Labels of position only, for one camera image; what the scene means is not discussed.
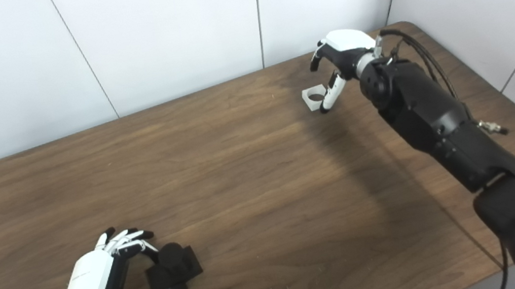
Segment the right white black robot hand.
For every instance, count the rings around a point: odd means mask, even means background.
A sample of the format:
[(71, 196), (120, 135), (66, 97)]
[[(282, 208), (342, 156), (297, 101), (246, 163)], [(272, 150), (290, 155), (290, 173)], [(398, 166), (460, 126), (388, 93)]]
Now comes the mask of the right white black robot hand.
[(331, 31), (317, 42), (309, 65), (310, 71), (316, 72), (322, 59), (335, 66), (319, 107), (322, 113), (329, 112), (346, 82), (359, 79), (365, 67), (377, 59), (375, 45), (375, 39), (368, 34), (352, 29)]

